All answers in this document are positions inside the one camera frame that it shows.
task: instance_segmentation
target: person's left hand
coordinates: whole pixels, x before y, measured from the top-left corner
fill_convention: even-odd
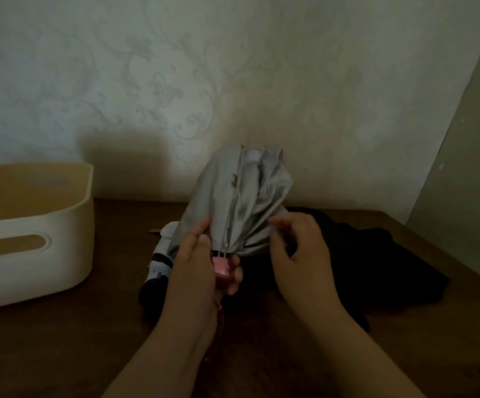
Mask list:
[[[204,218],[181,243],[157,324],[169,329],[179,341],[188,341],[191,354],[198,360],[203,359],[216,333],[217,306],[224,293],[235,294],[243,278],[240,258],[234,255],[234,281],[226,292],[216,290],[211,241],[204,234],[210,221],[210,217]]]

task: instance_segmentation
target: floral pattern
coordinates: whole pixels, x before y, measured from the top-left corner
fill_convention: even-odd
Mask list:
[[[480,0],[0,0],[0,164],[186,200],[227,142],[290,202],[405,221],[480,54]]]

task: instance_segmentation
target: white plastic basket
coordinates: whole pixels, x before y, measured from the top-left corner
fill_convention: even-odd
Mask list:
[[[93,167],[0,166],[0,306],[68,289],[92,269]]]

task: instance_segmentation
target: forearm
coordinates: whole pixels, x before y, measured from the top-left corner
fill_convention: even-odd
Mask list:
[[[103,398],[190,397],[201,358],[187,339],[157,325]]]
[[[375,341],[347,314],[324,313],[310,322],[345,398],[424,398]]]

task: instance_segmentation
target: brown table surface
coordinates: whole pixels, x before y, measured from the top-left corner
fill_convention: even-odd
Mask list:
[[[159,240],[148,229],[178,220],[184,207],[95,202],[90,276],[70,290],[0,308],[0,397],[102,394],[152,329],[137,302]],[[370,334],[428,397],[480,397],[480,276],[384,213],[327,212],[360,229],[388,229],[449,276],[439,304],[368,313]],[[282,298],[254,286],[241,290],[194,395],[332,394],[325,361]]]

